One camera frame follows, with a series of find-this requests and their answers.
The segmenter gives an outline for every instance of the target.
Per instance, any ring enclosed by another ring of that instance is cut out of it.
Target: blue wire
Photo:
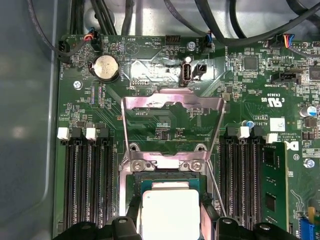
[[[292,43],[292,40],[294,39],[295,35],[291,35],[291,37],[289,38],[289,47],[291,47],[291,43]]]

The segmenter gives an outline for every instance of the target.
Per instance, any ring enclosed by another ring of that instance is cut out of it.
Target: mounting hole
[[[90,229],[91,226],[90,225],[84,225],[81,229],[86,230],[86,229]]]
[[[122,218],[122,219],[119,219],[119,223],[120,224],[124,224],[124,223],[126,223],[128,220],[126,219],[126,218]]]

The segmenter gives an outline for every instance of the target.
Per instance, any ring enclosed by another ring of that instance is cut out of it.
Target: gray metal panel
[[[50,40],[57,3],[34,1]],[[66,1],[59,3],[68,9]],[[66,23],[65,17],[59,22]],[[50,101],[56,105],[57,75],[51,52],[35,36],[25,0],[2,1],[0,31],[0,239],[51,239],[54,144],[48,136],[55,125]]]
[[[69,1],[33,1],[50,40],[66,33]],[[301,1],[307,7],[318,2]],[[125,0],[106,2],[120,32]],[[193,0],[172,2],[195,26],[208,29]],[[209,2],[225,36],[235,37],[226,1]],[[134,12],[132,35],[194,35],[170,15],[162,0],[135,0]],[[248,36],[296,17],[285,0],[238,0],[237,13]],[[35,36],[24,0],[2,1],[0,31],[0,239],[46,240],[52,230],[57,69],[50,51]],[[290,32],[301,38],[317,31],[305,21]]]

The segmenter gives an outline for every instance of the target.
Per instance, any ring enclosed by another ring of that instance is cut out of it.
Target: capacitor
[[[303,106],[300,109],[299,113],[303,118],[314,117],[317,115],[317,109],[314,106]]]
[[[253,121],[247,121],[247,120],[245,120],[245,121],[243,121],[243,122],[241,123],[241,125],[242,125],[243,127],[249,127],[249,129],[252,129],[252,128],[255,126],[255,123],[254,123]]]
[[[307,169],[311,169],[315,166],[315,161],[313,161],[311,158],[306,158],[303,161],[303,165],[307,168]]]
[[[102,55],[89,64],[89,71],[100,81],[111,83],[119,77],[120,65],[111,55]]]

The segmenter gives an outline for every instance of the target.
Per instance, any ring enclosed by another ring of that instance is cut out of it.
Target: small black component
[[[261,127],[261,126],[254,126],[252,129],[251,129],[251,133],[250,133],[250,136],[252,138],[257,138],[257,137],[262,137],[265,135],[265,131],[264,129]]]
[[[161,140],[168,140],[168,133],[166,131],[162,132]]]
[[[225,129],[225,133],[224,133],[225,137],[236,137],[237,136],[237,131],[236,128],[233,126],[227,126]]]
[[[275,73],[270,76],[271,83],[296,83],[301,84],[301,77],[295,72]]]
[[[198,63],[192,73],[192,76],[199,76],[200,78],[202,77],[203,74],[207,72],[207,65],[204,63]]]
[[[310,80],[320,80],[320,67],[318,66],[309,67],[309,78]]]
[[[309,140],[309,133],[307,131],[302,133],[302,140]]]
[[[73,139],[79,139],[82,137],[82,129],[81,127],[73,127],[71,132],[71,137]]]
[[[269,193],[265,194],[265,206],[275,212],[276,211],[276,198]]]
[[[183,63],[181,68],[180,86],[186,87],[192,80],[191,65],[189,63]]]
[[[315,134],[313,132],[309,132],[309,140],[315,140]]]
[[[87,122],[87,123],[85,124],[85,127],[86,127],[86,128],[93,128],[93,127],[94,127],[94,124],[93,124],[92,122]]]
[[[102,47],[102,40],[101,40],[101,35],[99,32],[94,31],[93,32],[93,39],[91,40],[91,46],[96,52],[102,52],[103,47]]]
[[[256,56],[244,57],[244,69],[245,70],[258,70],[258,58]]]
[[[167,46],[177,46],[181,43],[180,35],[165,35],[164,44]]]
[[[98,122],[94,126],[95,126],[96,129],[102,129],[102,128],[106,127],[106,124],[103,123],[103,122]]]
[[[108,139],[109,138],[109,128],[103,127],[100,129],[100,138]]]
[[[264,162],[270,166],[276,165],[276,153],[273,148],[265,148]]]
[[[84,121],[77,121],[76,122],[76,126],[78,128],[84,128],[85,127],[85,122]]]
[[[70,52],[70,45],[65,40],[61,40],[58,42],[58,48],[61,52],[68,53]],[[71,57],[70,56],[59,56],[59,60],[64,64],[70,64],[71,63]]]
[[[314,128],[318,125],[318,119],[317,118],[305,118],[304,119],[304,125],[307,127],[307,128]]]

